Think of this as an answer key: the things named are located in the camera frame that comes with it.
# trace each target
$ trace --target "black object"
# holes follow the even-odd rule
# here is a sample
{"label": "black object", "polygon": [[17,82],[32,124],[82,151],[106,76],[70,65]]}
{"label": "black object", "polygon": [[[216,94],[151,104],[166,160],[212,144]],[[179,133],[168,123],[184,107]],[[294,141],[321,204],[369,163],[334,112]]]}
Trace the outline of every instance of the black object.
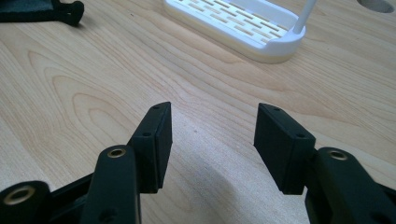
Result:
{"label": "black object", "polygon": [[84,4],[59,0],[0,0],[0,22],[62,21],[77,26]]}
{"label": "black object", "polygon": [[0,192],[0,223],[141,223],[140,193],[156,193],[172,146],[171,104],[153,106],[126,146],[101,152],[91,175],[50,193],[41,181]]}
{"label": "black object", "polygon": [[396,223],[395,190],[375,183],[344,150],[315,150],[315,137],[280,108],[259,104],[254,146],[284,194],[307,186],[311,223]]}

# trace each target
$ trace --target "white plastic stand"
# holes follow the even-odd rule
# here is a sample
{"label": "white plastic stand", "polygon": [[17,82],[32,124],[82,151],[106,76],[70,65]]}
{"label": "white plastic stand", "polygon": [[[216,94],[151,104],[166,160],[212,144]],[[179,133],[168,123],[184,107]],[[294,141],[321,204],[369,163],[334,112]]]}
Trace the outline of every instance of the white plastic stand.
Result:
{"label": "white plastic stand", "polygon": [[297,50],[317,0],[307,0],[302,15],[262,0],[164,0],[174,18],[250,59],[283,63]]}

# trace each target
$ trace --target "screw hole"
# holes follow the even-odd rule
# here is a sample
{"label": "screw hole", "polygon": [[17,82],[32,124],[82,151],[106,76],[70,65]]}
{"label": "screw hole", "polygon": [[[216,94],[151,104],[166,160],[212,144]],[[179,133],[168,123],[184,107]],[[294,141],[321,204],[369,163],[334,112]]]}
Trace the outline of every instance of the screw hole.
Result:
{"label": "screw hole", "polygon": [[385,0],[358,0],[358,3],[376,12],[391,13],[394,11],[393,6]]}
{"label": "screw hole", "polygon": [[339,160],[339,161],[346,161],[347,160],[347,155],[344,154],[341,151],[332,150],[332,151],[329,151],[329,154],[330,154],[330,156],[333,159],[336,159],[336,160]]}
{"label": "screw hole", "polygon": [[111,223],[116,219],[117,216],[117,210],[115,208],[109,208],[104,210],[100,215],[99,215],[99,221],[100,223],[106,224],[106,223]]}
{"label": "screw hole", "polygon": [[126,153],[126,150],[123,148],[116,148],[107,153],[109,158],[118,158],[123,156]]}
{"label": "screw hole", "polygon": [[382,224],[391,223],[390,219],[381,213],[372,213],[371,218],[377,223],[382,223]]}
{"label": "screw hole", "polygon": [[7,205],[23,203],[35,194],[35,189],[29,185],[14,189],[10,192],[3,202]]}

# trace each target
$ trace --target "light wood surface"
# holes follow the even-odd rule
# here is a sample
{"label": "light wood surface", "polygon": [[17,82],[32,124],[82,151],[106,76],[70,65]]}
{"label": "light wood surface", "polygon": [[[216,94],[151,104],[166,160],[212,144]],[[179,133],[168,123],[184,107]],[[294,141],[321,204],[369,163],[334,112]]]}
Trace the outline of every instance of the light wood surface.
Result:
{"label": "light wood surface", "polygon": [[264,64],[160,0],[82,2],[78,28],[0,24],[0,189],[37,179],[55,190],[91,173],[164,101],[174,144],[164,188],[142,196],[144,223],[308,223],[304,196],[282,195],[252,145],[260,102],[396,189],[395,12],[319,0],[291,60]]}

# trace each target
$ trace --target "wooden table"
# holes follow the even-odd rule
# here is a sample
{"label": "wooden table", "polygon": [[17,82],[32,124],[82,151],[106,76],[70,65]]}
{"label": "wooden table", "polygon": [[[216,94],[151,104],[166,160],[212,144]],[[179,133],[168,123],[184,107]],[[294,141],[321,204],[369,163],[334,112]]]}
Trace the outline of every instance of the wooden table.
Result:
{"label": "wooden table", "polygon": [[252,145],[260,102],[396,189],[395,12],[319,0],[291,60],[265,64],[172,19],[160,0],[83,3],[78,28],[0,24],[0,189],[37,179],[55,190],[91,173],[164,101],[174,144],[164,188],[142,196],[144,223],[308,222],[304,196],[282,195]]}

